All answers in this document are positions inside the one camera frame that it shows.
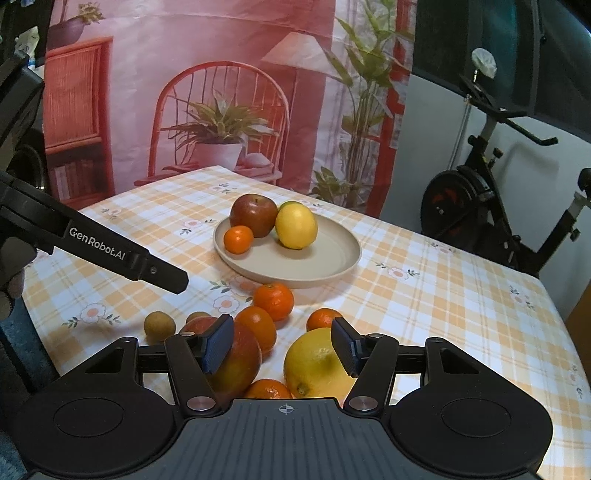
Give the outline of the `gloved left hand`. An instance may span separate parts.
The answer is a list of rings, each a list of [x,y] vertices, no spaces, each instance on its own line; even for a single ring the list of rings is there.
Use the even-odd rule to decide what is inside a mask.
[[[30,244],[8,237],[1,246],[0,319],[7,319],[24,291],[25,268],[36,258]]]

